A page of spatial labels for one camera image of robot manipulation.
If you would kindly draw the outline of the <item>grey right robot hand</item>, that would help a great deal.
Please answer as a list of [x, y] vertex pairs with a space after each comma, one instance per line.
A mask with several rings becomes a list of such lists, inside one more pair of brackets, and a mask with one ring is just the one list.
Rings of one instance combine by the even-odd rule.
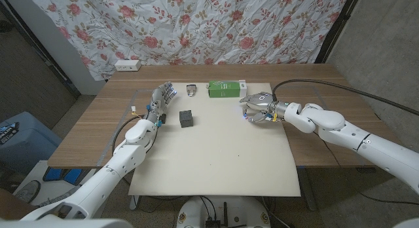
[[285, 102], [275, 101], [273, 95], [267, 92], [247, 95], [239, 102], [243, 104], [243, 116], [251, 123], [284, 121], [285, 110], [289, 105]]

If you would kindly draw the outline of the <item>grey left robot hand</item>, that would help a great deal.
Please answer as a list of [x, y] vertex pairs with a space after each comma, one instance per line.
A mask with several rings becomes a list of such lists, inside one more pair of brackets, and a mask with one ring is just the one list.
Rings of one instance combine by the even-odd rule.
[[160, 117], [165, 114], [169, 103], [176, 94], [177, 91], [174, 90], [171, 81], [165, 82], [154, 89], [147, 113], [145, 114], [145, 119], [156, 124], [160, 120]]

